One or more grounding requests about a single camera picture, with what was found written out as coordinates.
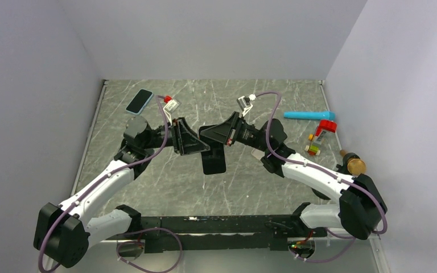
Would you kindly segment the phone with black screen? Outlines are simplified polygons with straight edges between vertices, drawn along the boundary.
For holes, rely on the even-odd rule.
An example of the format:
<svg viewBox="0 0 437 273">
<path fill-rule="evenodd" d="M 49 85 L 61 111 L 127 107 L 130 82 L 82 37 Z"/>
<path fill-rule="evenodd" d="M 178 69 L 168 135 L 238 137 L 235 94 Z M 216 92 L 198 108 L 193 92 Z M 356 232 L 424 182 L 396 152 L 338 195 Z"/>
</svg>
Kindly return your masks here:
<svg viewBox="0 0 437 273">
<path fill-rule="evenodd" d="M 226 172 L 224 145 L 210 144 L 211 149 L 201 153 L 203 173 L 214 175 Z"/>
</svg>

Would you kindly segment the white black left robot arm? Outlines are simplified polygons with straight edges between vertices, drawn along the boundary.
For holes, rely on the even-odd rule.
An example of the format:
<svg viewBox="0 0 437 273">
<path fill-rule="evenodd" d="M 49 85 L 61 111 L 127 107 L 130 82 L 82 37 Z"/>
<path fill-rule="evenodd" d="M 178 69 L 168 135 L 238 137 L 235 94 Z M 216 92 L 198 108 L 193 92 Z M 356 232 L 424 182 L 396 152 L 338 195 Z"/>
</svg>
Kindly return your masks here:
<svg viewBox="0 0 437 273">
<path fill-rule="evenodd" d="M 141 116 L 128 120 L 121 146 L 108 166 L 73 196 L 58 205 L 47 203 L 39 211 L 33 246 L 39 250 L 40 272 L 47 272 L 44 257 L 53 259 L 56 267 L 70 268 L 90 247 L 109 237 L 122 234 L 127 239 L 135 238 L 144 227 L 135 209 L 120 205 L 103 217 L 94 214 L 136 180 L 165 147 L 173 147 L 179 155 L 211 150 L 184 118 L 165 121 L 156 129 Z"/>
</svg>

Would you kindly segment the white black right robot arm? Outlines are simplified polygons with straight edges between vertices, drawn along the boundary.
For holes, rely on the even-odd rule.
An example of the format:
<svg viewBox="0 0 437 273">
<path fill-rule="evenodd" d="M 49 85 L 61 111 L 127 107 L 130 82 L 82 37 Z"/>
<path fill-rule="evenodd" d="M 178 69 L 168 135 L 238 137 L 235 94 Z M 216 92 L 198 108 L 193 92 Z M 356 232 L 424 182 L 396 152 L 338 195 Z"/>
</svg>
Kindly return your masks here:
<svg viewBox="0 0 437 273">
<path fill-rule="evenodd" d="M 199 130 L 199 138 L 231 146 L 236 142 L 263 153 L 263 167 L 277 176 L 298 181 L 328 197 L 326 205 L 305 204 L 297 210 L 291 229 L 298 236 L 315 228 L 344 229 L 350 236 L 366 240 L 387 231 L 387 206 L 373 180 L 333 171 L 307 160 L 285 144 L 287 134 L 280 120 L 272 118 L 261 129 L 248 124 L 238 112 L 218 125 Z"/>
</svg>

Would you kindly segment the phone in light blue case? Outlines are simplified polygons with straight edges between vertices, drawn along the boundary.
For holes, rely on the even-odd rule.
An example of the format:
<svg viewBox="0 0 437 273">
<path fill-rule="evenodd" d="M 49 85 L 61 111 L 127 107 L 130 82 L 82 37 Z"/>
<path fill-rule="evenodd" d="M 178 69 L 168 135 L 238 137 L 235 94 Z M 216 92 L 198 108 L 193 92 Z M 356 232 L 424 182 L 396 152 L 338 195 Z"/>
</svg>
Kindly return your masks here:
<svg viewBox="0 0 437 273">
<path fill-rule="evenodd" d="M 140 89 L 130 103 L 126 106 L 125 110 L 130 114 L 140 115 L 153 96 L 153 92 L 146 89 Z"/>
</svg>

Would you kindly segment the colourful toy brick model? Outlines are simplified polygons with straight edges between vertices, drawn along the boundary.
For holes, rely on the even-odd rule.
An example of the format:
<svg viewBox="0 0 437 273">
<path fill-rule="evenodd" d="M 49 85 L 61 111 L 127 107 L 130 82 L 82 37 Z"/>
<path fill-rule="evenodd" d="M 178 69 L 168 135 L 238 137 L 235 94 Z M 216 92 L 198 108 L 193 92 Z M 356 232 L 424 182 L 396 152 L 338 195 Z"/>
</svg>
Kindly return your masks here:
<svg viewBox="0 0 437 273">
<path fill-rule="evenodd" d="M 327 133 L 335 133 L 337 129 L 337 123 L 329 121 L 327 119 L 320 120 L 313 134 L 308 137 L 309 144 L 306 145 L 305 151 L 311 155 L 319 155 L 320 148 L 322 146 L 324 137 Z"/>
</svg>

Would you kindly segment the light blue cylinder tube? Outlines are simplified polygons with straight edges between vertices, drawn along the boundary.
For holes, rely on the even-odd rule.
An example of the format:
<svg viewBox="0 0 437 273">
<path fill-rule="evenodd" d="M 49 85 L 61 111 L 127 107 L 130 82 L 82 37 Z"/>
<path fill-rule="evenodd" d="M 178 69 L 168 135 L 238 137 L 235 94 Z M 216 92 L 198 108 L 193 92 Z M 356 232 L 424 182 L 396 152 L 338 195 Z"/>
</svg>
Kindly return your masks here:
<svg viewBox="0 0 437 273">
<path fill-rule="evenodd" d="M 331 111 L 287 111 L 283 113 L 287 119 L 307 119 L 307 120 L 335 120 L 335 113 Z"/>
</svg>

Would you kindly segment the gold microphone on black stand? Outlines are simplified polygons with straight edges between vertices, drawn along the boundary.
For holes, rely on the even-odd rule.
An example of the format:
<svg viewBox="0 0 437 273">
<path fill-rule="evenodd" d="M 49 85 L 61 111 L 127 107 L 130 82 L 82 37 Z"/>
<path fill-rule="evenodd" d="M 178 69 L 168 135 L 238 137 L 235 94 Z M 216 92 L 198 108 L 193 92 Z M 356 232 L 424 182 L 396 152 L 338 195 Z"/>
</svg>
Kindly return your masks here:
<svg viewBox="0 0 437 273">
<path fill-rule="evenodd" d="M 340 150 L 341 163 L 336 164 L 336 171 L 346 175 L 358 176 L 366 173 L 366 163 L 354 152 Z"/>
</svg>

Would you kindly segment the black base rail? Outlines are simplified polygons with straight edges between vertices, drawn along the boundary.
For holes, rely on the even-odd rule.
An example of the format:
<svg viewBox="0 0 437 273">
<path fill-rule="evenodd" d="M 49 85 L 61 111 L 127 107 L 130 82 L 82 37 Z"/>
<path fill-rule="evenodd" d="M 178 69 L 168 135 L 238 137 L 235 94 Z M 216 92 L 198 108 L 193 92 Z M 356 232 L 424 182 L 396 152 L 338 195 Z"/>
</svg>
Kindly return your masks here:
<svg viewBox="0 0 437 273">
<path fill-rule="evenodd" d="M 256 216 L 142 217 L 141 224 L 113 239 L 141 239 L 145 253 L 183 250 L 268 249 L 286 251 L 306 239 L 326 237 L 290 214 Z"/>
</svg>

